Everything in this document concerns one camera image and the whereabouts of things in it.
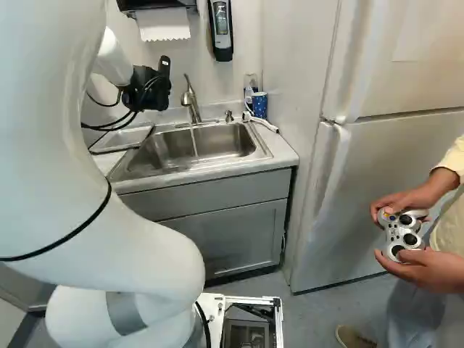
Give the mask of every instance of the hand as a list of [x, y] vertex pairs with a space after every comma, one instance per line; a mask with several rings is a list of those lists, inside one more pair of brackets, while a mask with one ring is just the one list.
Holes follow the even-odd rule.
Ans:
[[424, 250], [402, 250], [396, 263], [376, 250], [376, 259], [389, 273], [429, 291], [442, 294], [464, 292], [464, 258], [455, 254]]
[[372, 202], [370, 215], [374, 222], [378, 223], [377, 213], [381, 208], [385, 208], [385, 212], [388, 214], [396, 214], [405, 208], [429, 209], [435, 205], [438, 199], [439, 197], [434, 196], [427, 186], [421, 186], [413, 190], [389, 194]]
[[432, 171], [427, 182], [413, 190], [390, 194], [370, 205], [370, 215], [375, 223], [377, 212], [385, 208], [385, 212], [396, 214], [406, 208], [430, 209], [448, 191], [456, 189], [460, 185], [460, 177], [457, 173], [447, 168], [439, 167]]

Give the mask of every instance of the shoe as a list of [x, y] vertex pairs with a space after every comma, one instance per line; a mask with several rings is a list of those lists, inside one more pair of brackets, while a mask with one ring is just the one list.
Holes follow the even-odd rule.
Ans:
[[362, 337], [359, 332], [349, 326], [340, 325], [335, 330], [335, 337], [343, 348], [376, 348], [377, 343]]

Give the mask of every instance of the game controller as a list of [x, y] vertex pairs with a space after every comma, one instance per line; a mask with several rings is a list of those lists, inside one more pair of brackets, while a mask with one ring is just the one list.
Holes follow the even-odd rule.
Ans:
[[428, 210], [408, 210], [397, 214], [389, 214], [382, 208], [377, 213], [378, 223], [386, 231], [384, 255], [391, 260], [397, 259], [401, 250], [425, 249], [422, 238], [418, 235], [422, 226], [422, 218], [428, 216]]

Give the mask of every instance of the sink basin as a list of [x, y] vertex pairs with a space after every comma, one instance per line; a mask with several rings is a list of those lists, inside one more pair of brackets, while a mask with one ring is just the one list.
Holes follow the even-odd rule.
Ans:
[[204, 170], [272, 157], [254, 128], [214, 123], [157, 127], [139, 149], [130, 150], [109, 174], [112, 181]]

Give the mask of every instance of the paper towel dispenser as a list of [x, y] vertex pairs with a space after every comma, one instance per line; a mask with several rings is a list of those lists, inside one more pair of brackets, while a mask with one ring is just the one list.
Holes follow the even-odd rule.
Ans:
[[122, 12], [141, 9], [166, 9], [168, 7], [196, 7], [196, 0], [117, 0]]

